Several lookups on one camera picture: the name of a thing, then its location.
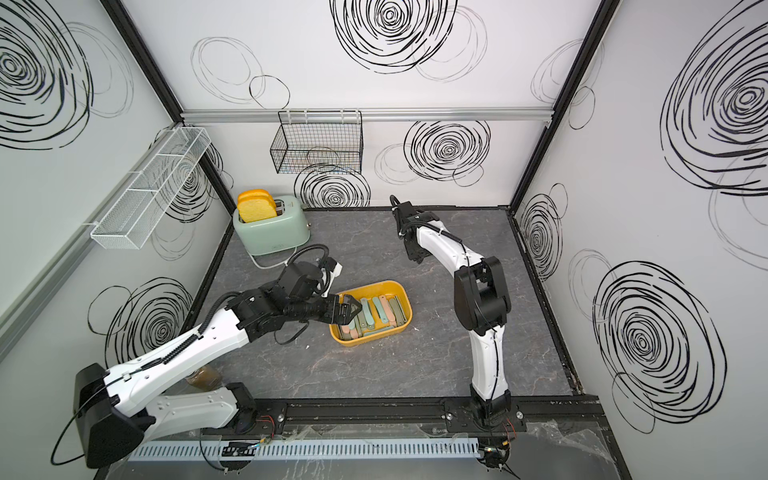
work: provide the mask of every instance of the black frame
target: black frame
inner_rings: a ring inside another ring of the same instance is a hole
[[[607,447],[614,458],[617,469],[622,478],[630,480],[631,475],[627,470],[627,466],[624,463],[624,458],[621,455],[621,450],[615,442],[615,438],[611,431],[611,427],[607,423],[602,406],[599,403],[599,399],[596,396],[589,396],[581,394],[581,384],[576,376],[575,369],[571,362],[571,358],[568,355],[568,350],[565,347],[557,322],[552,314],[551,307],[547,301],[547,297],[544,294],[541,282],[533,270],[530,256],[528,255],[525,245],[520,237],[519,228],[514,215],[522,198],[525,195],[525,191],[531,184],[533,176],[538,169],[538,165],[541,163],[549,144],[554,137],[554,133],[558,129],[558,126],[564,118],[564,114],[570,104],[576,90],[578,89],[578,82],[581,76],[586,71],[589,61],[592,58],[602,35],[608,26],[608,23],[613,16],[616,7],[620,0],[603,0],[598,8],[598,11],[590,25],[587,36],[582,43],[579,50],[576,62],[571,68],[568,74],[565,85],[560,93],[558,100],[555,102],[554,115],[549,127],[544,131],[539,138],[536,148],[531,160],[528,162],[528,166],[523,173],[518,189],[515,192],[515,196],[512,199],[511,204],[508,207],[489,207],[490,209],[503,208],[508,212],[508,218],[510,227],[515,241],[518,243],[518,248],[521,251],[521,255],[524,258],[526,269],[531,277],[531,282],[534,285],[537,297],[541,304],[542,312],[545,315],[545,319],[550,329],[552,339],[555,343],[558,355],[563,364],[563,368],[568,377],[568,382],[571,385],[571,389],[574,392],[572,396],[522,396],[513,397],[512,402],[517,411],[514,418],[512,415],[510,420],[522,428],[524,428],[523,422],[541,422],[551,419],[559,420],[562,422],[567,421],[584,421],[593,420],[598,423],[603,432],[603,436],[607,443]],[[137,63],[144,72],[147,80],[154,89],[158,98],[163,106],[165,106],[171,119],[175,122],[182,122],[181,106],[174,96],[174,93],[170,89],[170,86],[165,81],[163,75],[160,72],[159,67],[152,58],[146,44],[141,38],[136,26],[131,20],[130,15],[123,6],[121,0],[101,0],[101,4],[109,14],[110,19],[114,23],[117,30],[120,32],[126,45],[131,50],[131,53],[136,58]],[[210,158],[207,153],[200,161],[200,166],[203,172],[206,174],[207,179],[214,186],[219,198],[226,207],[227,211],[233,213],[235,210],[235,203],[227,191],[223,182],[219,178],[216,170],[214,169]],[[433,210],[447,210],[455,209],[456,207],[431,207]],[[340,209],[340,210],[388,210],[388,207],[372,207],[372,208],[356,208],[356,209]],[[336,210],[336,209],[311,209],[311,210]],[[184,322],[184,328],[189,329],[195,324],[195,320],[200,313],[202,304],[208,294],[210,285],[213,282],[214,276],[223,258],[224,251],[227,248],[230,238],[233,235],[233,228],[230,226],[224,233],[217,252],[211,265],[206,272],[204,280],[197,292],[194,299],[192,309],[187,315]],[[275,400],[256,400],[257,406],[260,409],[264,409],[267,412],[281,412],[284,415],[284,420],[278,422],[276,432],[282,432],[286,426],[292,425],[305,425],[308,423],[370,423],[374,422],[409,422],[409,423],[430,423],[432,425],[440,425],[445,429],[445,432],[465,432],[472,435],[484,436],[484,437],[501,437],[506,436],[506,432],[499,430],[479,431],[473,427],[473,422],[469,419],[469,410],[467,405],[471,401],[470,397],[423,397],[423,398],[404,398],[404,399],[275,399]],[[221,431],[207,430],[208,432],[219,432],[220,434],[226,434]],[[247,435],[225,435],[224,439],[242,439]],[[105,478],[107,468],[100,469],[95,478]]]

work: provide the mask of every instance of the metal rail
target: metal rail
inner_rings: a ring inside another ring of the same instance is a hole
[[[339,108],[290,109],[295,122],[338,122]],[[551,121],[549,107],[481,108],[358,108],[364,121]],[[187,110],[181,117],[187,124],[279,123],[284,110]]]

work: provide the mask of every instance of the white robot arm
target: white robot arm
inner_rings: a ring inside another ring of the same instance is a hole
[[[472,395],[481,419],[493,423],[506,411],[510,393],[504,377],[502,339],[511,309],[504,271],[494,257],[484,258],[466,248],[433,212],[400,203],[392,195],[392,214],[410,260],[421,263],[430,254],[454,276],[456,316],[469,331],[472,346]]]
[[[323,250],[317,265],[295,261],[311,250]],[[324,245],[304,247],[288,259],[277,280],[224,294],[199,326],[169,343],[108,371],[96,363],[82,369],[75,378],[72,419],[77,420],[86,466],[110,465],[141,443],[171,433],[225,425],[235,432],[247,431],[253,425],[255,405],[242,383],[191,395],[162,393],[224,353],[281,329],[285,322],[349,324],[362,305],[349,295],[343,299],[327,295],[341,272],[341,265],[328,253]],[[61,464],[53,455],[51,463]]]

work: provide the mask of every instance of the bread slice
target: bread slice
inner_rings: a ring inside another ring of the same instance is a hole
[[[272,195],[270,195],[270,192],[266,190],[262,190],[260,188],[257,188],[256,190],[247,190],[241,193],[237,196],[237,203],[249,199],[249,198],[264,198],[268,200],[274,208],[277,208],[277,205],[275,204],[275,200],[272,198]]]
[[[274,207],[275,202],[271,198],[262,196],[247,197],[238,202],[237,210],[240,212],[240,218],[243,222],[250,223],[267,218],[277,217],[277,210]]]

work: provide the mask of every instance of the enclosure wall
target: enclosure wall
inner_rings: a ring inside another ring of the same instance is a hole
[[[767,18],[626,0],[516,213],[638,480],[764,476]]]

